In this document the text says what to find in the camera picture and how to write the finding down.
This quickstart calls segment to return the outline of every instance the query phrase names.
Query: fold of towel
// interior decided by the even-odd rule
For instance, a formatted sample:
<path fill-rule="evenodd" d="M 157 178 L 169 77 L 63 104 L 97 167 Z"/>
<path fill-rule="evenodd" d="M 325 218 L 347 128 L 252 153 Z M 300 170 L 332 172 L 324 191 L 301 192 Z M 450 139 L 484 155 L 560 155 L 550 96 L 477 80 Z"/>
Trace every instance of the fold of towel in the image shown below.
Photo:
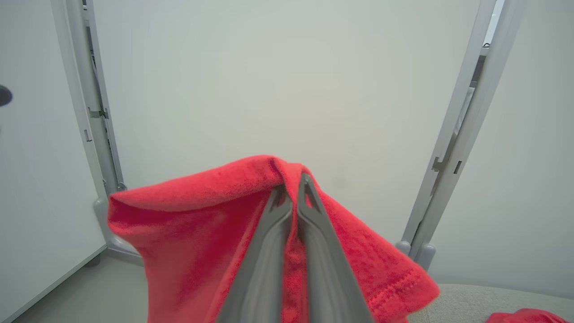
<path fill-rule="evenodd" d="M 535 309 L 521 309 L 516 313 L 493 313 L 486 323 L 568 323 L 558 315 Z"/>
<path fill-rule="evenodd" d="M 301 164 L 254 156 L 112 194 L 108 224 L 143 257 L 148 322 L 215 321 L 267 198 L 280 184 L 294 203 L 282 321 L 307 322 L 305 250 L 293 230 L 302 172 L 311 174 Z M 404 322 L 438 296 L 438 287 L 420 266 L 315 185 L 376 322 Z"/>

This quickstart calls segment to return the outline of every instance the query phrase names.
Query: towel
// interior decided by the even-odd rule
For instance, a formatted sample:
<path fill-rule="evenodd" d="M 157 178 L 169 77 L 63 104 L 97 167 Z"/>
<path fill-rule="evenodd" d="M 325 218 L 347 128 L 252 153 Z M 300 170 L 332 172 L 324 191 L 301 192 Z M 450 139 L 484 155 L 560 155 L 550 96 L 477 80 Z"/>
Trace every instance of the towel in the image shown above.
<path fill-rule="evenodd" d="M 568 323 L 558 315 L 543 310 L 521 309 L 514 314 L 493 313 L 486 323 Z"/>
<path fill-rule="evenodd" d="M 148 322 L 216 320 L 265 203 L 280 184 L 294 203 L 285 245 L 282 322 L 307 322 L 305 248 L 293 229 L 303 172 L 311 175 L 301 164 L 254 156 L 112 194 L 108 225 L 143 258 Z M 376 322 L 406 322 L 409 313 L 438 296 L 438 287 L 420 266 L 313 181 Z"/>

